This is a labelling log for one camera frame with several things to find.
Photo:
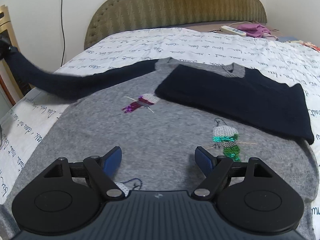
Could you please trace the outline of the white remote control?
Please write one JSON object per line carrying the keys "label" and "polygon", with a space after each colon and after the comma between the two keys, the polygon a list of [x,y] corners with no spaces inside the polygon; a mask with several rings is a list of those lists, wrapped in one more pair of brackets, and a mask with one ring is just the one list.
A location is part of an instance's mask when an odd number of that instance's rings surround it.
{"label": "white remote control", "polygon": [[225,34],[228,34],[228,35],[238,35],[238,36],[241,36],[241,37],[246,37],[247,36],[246,32],[241,31],[239,29],[235,29],[235,28],[227,26],[227,25],[222,25],[220,27],[220,31],[225,33]]}

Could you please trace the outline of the pile of mixed clothes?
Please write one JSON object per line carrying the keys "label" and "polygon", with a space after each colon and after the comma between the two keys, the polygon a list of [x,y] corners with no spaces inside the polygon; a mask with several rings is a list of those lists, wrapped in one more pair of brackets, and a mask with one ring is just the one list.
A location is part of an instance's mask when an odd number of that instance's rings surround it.
{"label": "pile of mixed clothes", "polygon": [[306,47],[308,47],[308,48],[311,48],[311,49],[313,49],[313,50],[315,50],[315,51],[317,51],[317,52],[320,52],[320,47],[314,45],[314,44],[311,43],[311,42],[305,42],[305,41],[299,40],[299,44],[301,44],[301,45],[303,45],[303,46],[306,46]]}

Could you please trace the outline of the white script-print bed sheet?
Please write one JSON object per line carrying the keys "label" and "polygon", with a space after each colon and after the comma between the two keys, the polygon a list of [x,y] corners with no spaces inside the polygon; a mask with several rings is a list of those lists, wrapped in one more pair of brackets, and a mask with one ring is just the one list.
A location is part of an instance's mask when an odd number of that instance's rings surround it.
{"label": "white script-print bed sheet", "polygon": [[[279,83],[300,84],[315,137],[311,147],[319,155],[319,52],[301,44],[185,28],[126,31],[89,47],[65,63],[59,73],[86,76],[166,57],[212,65],[237,63]],[[36,146],[66,108],[66,103],[33,89],[1,119],[2,203]]]}

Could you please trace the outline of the purple cloth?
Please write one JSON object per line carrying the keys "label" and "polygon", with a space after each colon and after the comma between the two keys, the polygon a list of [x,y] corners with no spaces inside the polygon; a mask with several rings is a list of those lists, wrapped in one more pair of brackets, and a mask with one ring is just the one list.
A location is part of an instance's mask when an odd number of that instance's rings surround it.
{"label": "purple cloth", "polygon": [[243,23],[237,26],[237,29],[244,31],[247,36],[253,38],[265,38],[268,40],[278,40],[278,38],[271,34],[271,31],[261,25],[260,23]]}

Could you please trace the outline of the grey and navy knit sweater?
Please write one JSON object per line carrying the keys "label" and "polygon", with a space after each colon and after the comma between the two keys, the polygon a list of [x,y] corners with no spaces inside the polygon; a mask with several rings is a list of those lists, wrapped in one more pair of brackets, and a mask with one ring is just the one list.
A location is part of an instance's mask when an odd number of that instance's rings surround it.
{"label": "grey and navy knit sweater", "polygon": [[[19,51],[25,81],[68,103],[1,205],[5,238],[315,239],[319,172],[304,91],[231,63],[167,57],[91,76],[51,74]],[[121,200],[100,200],[70,163],[122,150],[112,180]],[[248,163],[213,200],[195,150]]]}

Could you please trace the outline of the olive padded headboard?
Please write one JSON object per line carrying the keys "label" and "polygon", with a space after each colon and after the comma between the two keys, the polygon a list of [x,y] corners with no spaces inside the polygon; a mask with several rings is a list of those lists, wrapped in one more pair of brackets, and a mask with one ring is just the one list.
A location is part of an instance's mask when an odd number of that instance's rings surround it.
{"label": "olive padded headboard", "polygon": [[107,0],[89,23],[84,48],[123,31],[215,21],[265,23],[267,16],[260,0]]}

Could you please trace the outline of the wooden bedside cabinet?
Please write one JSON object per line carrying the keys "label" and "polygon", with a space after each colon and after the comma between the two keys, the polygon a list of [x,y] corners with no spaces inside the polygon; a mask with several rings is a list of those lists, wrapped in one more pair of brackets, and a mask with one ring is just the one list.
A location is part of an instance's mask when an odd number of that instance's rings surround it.
{"label": "wooden bedside cabinet", "polygon": [[8,7],[1,5],[1,92],[13,106],[31,91],[31,85],[8,65],[7,59],[12,48],[15,48],[14,51],[19,50]]}

